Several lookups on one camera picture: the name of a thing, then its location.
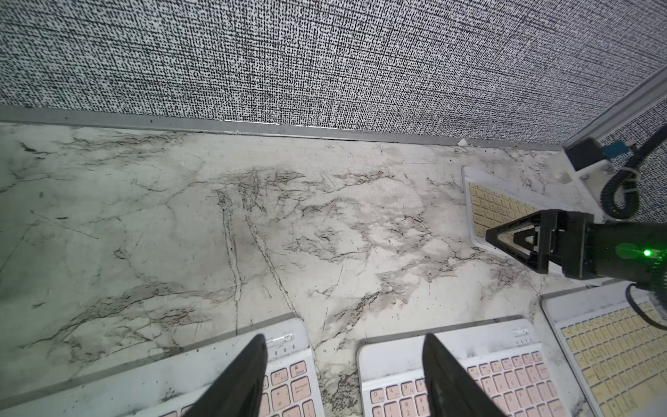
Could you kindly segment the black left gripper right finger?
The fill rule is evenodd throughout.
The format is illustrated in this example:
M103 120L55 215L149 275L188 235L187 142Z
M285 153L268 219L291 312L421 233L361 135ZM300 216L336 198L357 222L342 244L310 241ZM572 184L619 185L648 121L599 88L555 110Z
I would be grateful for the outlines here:
M425 336L422 365L432 416L504 416L433 334Z

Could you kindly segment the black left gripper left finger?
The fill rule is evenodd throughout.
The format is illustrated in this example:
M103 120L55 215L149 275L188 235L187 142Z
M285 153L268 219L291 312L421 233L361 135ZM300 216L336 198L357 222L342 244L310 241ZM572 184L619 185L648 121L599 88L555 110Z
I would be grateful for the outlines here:
M186 416L257 417L267 368L264 335L256 335L213 382Z

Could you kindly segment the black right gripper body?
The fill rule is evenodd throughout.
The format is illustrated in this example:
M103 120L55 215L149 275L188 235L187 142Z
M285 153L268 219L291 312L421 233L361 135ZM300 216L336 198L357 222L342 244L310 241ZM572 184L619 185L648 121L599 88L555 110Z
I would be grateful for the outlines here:
M568 278L658 284L666 276L666 225L596 223L583 212L543 210L541 253Z

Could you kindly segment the yellow keyboard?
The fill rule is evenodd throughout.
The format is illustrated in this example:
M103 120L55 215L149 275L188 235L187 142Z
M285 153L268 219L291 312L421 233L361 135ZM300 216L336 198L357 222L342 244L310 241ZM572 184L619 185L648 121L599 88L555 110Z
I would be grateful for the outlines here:
M510 255L486 242L488 229L548 209L585 212L594 215L596 222L604 222L603 212L575 182L561 183L533 170L514 177L505 171L492 174L470 165L461 173L472 244L507 260Z

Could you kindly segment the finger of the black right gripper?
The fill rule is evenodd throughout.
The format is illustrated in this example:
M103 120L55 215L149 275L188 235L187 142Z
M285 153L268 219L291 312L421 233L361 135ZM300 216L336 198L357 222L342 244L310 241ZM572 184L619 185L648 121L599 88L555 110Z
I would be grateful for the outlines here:
M540 210L486 231L486 242L538 274L549 270L552 210Z

